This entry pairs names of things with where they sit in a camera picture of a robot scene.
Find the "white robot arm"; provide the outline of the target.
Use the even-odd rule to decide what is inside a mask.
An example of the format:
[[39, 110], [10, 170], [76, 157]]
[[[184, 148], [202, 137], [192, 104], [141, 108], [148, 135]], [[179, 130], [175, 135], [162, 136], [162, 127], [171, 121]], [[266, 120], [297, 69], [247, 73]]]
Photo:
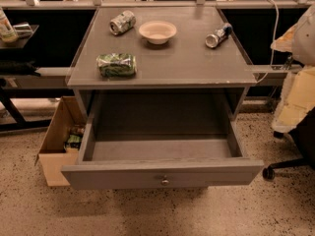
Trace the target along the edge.
[[274, 131], [288, 133], [315, 107], [315, 5], [274, 40], [271, 48], [289, 52], [301, 64], [300, 69], [287, 71], [272, 122]]

